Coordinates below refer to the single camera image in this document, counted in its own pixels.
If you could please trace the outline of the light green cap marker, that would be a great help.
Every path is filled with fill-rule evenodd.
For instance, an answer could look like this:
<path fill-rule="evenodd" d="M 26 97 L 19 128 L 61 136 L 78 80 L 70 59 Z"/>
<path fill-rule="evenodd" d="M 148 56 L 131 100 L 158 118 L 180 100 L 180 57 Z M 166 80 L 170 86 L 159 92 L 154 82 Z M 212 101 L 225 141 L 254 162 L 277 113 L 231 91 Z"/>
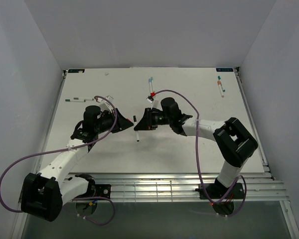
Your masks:
<path fill-rule="evenodd" d="M 153 79 L 153 77 L 150 78 L 150 84 L 151 84 L 151 92 L 152 92 L 152 93 L 155 93 L 154 79 Z"/>

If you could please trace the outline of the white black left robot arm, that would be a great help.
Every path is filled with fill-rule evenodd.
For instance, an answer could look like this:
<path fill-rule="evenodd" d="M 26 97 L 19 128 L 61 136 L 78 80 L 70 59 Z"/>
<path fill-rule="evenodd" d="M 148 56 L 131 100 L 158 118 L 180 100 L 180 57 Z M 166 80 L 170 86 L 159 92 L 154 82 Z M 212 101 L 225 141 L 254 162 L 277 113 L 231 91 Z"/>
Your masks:
<path fill-rule="evenodd" d="M 83 120 L 75 126 L 68 147 L 38 173 L 29 173 L 25 177 L 22 212 L 51 222 L 69 201 L 76 197 L 90 199 L 95 196 L 96 186 L 91 175 L 68 177 L 68 174 L 91 151 L 100 134 L 117 133 L 133 125 L 118 109 L 110 111 L 101 110 L 99 106 L 86 107 Z"/>

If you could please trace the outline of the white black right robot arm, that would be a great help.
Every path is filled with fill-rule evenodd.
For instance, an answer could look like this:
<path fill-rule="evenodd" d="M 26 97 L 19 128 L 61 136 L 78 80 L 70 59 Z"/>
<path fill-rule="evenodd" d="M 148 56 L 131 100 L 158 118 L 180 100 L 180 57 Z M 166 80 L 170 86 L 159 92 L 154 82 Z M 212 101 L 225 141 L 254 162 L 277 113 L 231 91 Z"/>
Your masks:
<path fill-rule="evenodd" d="M 155 130 L 160 125 L 168 125 L 176 134 L 216 142 L 225 161 L 214 183 L 207 187 L 202 185 L 200 190 L 209 199 L 228 197 L 245 162 L 258 148 L 255 138 L 237 118 L 231 117 L 226 121 L 196 119 L 182 113 L 171 97 L 163 99 L 160 104 L 160 110 L 146 108 L 134 130 Z"/>

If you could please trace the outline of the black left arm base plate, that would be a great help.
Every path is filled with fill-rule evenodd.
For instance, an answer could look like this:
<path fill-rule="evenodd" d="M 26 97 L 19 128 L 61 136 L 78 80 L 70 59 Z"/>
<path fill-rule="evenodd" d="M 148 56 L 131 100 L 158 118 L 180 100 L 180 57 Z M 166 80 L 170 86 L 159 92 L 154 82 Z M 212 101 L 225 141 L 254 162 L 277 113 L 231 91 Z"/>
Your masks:
<path fill-rule="evenodd" d="M 110 184 L 96 184 L 95 185 L 95 194 L 96 197 L 111 198 L 111 188 Z"/>

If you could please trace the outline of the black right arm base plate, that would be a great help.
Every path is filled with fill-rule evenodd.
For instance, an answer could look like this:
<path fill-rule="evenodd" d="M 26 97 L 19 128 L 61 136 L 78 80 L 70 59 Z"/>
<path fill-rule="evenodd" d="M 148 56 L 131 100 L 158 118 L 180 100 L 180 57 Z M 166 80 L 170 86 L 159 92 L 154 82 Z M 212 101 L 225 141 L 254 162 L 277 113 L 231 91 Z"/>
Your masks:
<path fill-rule="evenodd" d="M 222 196 L 227 192 L 227 188 L 222 186 L 221 184 L 215 183 L 208 183 L 205 184 L 206 192 L 208 193 L 209 197 L 213 200 L 219 200 Z M 207 199 L 206 195 L 204 194 L 202 186 L 199 184 L 198 188 L 195 189 L 196 192 L 199 193 L 200 199 Z M 243 199 L 244 198 L 244 189 L 241 183 L 236 183 L 228 195 L 225 197 L 227 199 Z"/>

